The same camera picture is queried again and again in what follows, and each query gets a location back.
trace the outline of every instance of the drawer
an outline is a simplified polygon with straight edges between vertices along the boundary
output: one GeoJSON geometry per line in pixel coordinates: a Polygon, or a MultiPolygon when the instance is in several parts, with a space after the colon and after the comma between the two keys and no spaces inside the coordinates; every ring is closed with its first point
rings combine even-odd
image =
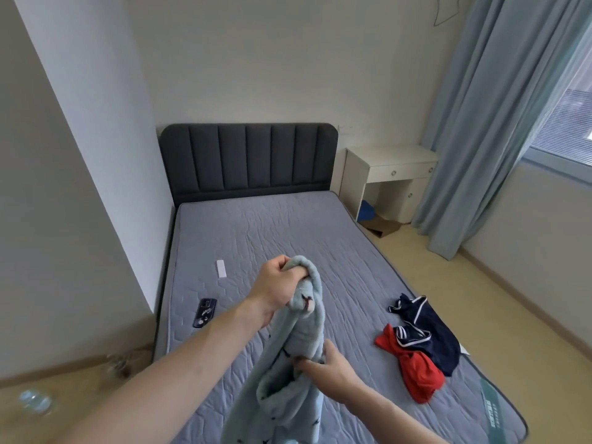
{"type": "Polygon", "coordinates": [[[370,167],[368,182],[429,178],[435,166],[436,162],[374,166],[370,167]]]}

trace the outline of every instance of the wire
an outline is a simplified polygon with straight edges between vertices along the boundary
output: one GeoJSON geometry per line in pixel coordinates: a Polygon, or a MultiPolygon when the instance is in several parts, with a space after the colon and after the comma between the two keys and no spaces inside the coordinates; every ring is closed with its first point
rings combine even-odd
{"type": "Polygon", "coordinates": [[[455,18],[461,11],[461,0],[456,0],[456,13],[449,16],[446,20],[436,23],[438,21],[438,15],[440,15],[440,0],[438,0],[438,10],[436,11],[436,18],[434,18],[434,27],[439,27],[441,24],[446,23],[451,18],[455,18]]]}

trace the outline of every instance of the clothing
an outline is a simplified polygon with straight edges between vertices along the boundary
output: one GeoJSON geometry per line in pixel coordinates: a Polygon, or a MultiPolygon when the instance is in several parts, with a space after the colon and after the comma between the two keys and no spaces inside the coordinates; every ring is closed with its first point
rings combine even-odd
{"type": "Polygon", "coordinates": [[[434,392],[444,385],[444,374],[426,354],[399,346],[390,324],[384,327],[384,331],[376,337],[374,343],[397,357],[403,382],[415,402],[419,404],[429,402],[434,392]]]}
{"type": "Polygon", "coordinates": [[[395,329],[399,346],[410,351],[422,351],[445,376],[450,377],[458,366],[461,345],[427,302],[427,298],[419,296],[411,300],[401,294],[388,310],[398,314],[404,321],[403,326],[395,329]]]}
{"type": "Polygon", "coordinates": [[[308,277],[274,315],[269,340],[224,424],[222,444],[319,441],[323,395],[290,358],[323,359],[323,288],[319,272],[305,257],[290,259],[284,270],[297,265],[308,270],[308,277]]]}

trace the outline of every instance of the plastic bottle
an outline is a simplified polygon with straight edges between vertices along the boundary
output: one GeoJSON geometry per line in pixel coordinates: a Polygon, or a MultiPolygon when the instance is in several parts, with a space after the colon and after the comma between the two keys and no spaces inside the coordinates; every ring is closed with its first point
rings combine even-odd
{"type": "Polygon", "coordinates": [[[23,391],[18,400],[25,411],[37,416],[48,413],[53,404],[51,396],[36,389],[23,391]]]}

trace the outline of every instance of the yellow floor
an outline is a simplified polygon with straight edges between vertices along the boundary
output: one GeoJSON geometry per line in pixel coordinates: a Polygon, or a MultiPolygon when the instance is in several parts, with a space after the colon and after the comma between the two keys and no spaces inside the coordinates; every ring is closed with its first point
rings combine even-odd
{"type": "MultiPolygon", "coordinates": [[[[430,298],[473,360],[504,391],[530,427],[528,443],[592,443],[592,363],[462,256],[426,250],[409,226],[375,243],[419,294],[430,298]]],[[[44,443],[118,385],[105,366],[33,384],[57,408],[27,421],[15,408],[24,388],[0,390],[0,442],[44,443]]]]}

